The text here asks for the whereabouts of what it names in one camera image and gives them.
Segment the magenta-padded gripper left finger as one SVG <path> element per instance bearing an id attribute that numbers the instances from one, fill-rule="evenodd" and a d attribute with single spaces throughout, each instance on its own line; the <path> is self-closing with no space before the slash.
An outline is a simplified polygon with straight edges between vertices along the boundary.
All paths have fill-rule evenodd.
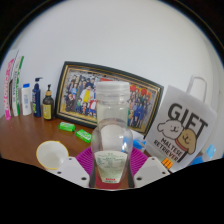
<path id="1" fill-rule="evenodd" d="M 91 148 L 86 148 L 76 157 L 69 156 L 56 170 L 56 175 L 84 188 L 93 188 L 95 171 Z"/>

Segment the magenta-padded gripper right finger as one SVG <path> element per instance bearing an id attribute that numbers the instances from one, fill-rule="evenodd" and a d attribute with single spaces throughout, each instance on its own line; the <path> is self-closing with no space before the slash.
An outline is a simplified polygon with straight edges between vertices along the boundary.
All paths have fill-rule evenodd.
<path id="1" fill-rule="evenodd" d="M 156 157 L 147 157 L 134 148 L 130 156 L 130 173 L 133 186 L 143 187 L 169 175 L 169 171 Z"/>

